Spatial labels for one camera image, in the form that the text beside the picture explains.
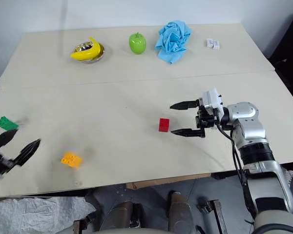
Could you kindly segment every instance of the floor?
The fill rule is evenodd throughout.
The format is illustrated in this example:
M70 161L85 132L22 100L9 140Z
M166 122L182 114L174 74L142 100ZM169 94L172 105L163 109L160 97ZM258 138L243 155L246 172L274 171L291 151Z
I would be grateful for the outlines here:
M181 192L188 199L195 223L200 225L206 234L219 233L214 213L202 214L196 206L199 202L212 199L221 202L228 233L249 234L253 231L252 225L246 222L252 222L252 217L245 207L242 189L236 176L222 180L212 177L186 180L135 191L126 189L125 185L104 186L97 188L93 196L101 204L104 216L112 207L123 201L141 203L145 209L147 227L167 230L166 200L171 190ZM92 227L89 226L83 233L92 231ZM61 234L68 233L72 233L72 230L66 229L61 232Z

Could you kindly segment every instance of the metal bowl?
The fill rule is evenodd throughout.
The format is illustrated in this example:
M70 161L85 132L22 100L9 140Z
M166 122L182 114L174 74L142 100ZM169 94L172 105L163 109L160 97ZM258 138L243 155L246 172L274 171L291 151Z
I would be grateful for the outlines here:
M102 59L102 57L103 57L103 55L105 53L105 49L104 49L104 46L101 45L100 43L99 43L99 45L100 45L100 52L99 52L99 54L96 57L94 57L92 59L88 59L88 60L79 60L79 61L84 62L84 63L94 63L94 62L97 62L100 59ZM73 53L78 52L78 51L88 50L92 46L93 46L93 44L92 44L91 41L82 43L82 44L80 44L80 45L78 45L78 46L75 47Z

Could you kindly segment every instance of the white wall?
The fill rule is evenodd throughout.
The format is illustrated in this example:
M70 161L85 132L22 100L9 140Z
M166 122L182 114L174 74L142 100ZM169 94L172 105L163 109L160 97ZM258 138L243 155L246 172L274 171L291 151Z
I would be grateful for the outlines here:
M0 75L24 32L242 22L269 57L292 19L293 0L0 0Z

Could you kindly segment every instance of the toy apple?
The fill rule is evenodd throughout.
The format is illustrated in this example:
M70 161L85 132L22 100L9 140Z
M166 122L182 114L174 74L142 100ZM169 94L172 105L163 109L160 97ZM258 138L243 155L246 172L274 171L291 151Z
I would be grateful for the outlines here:
M147 41L145 37L140 33L132 34L129 37L129 47L132 52L139 55L144 52L147 46Z

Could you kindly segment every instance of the white table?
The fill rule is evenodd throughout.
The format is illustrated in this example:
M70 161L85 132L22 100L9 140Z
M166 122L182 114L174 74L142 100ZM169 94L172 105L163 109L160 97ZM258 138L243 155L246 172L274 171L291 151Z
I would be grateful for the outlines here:
M231 144L216 130L206 130L205 139L158 132L161 117L170 119L170 130L195 128L195 109L169 106L211 87L225 105L255 104L275 158L293 162L293 97L272 71L6 90L0 117L27 121L2 153L14 157L27 143L42 143L0 180L0 196L233 170ZM79 169L60 163L65 151L84 159Z
M193 33L187 51L175 64L160 60L154 51L161 26L25 34L0 78L0 90L274 70L241 24L189 27ZM142 55L133 54L128 46L135 32L147 41ZM95 64L72 60L75 46L91 36L105 46L104 58ZM206 38L219 40L221 49L207 48Z

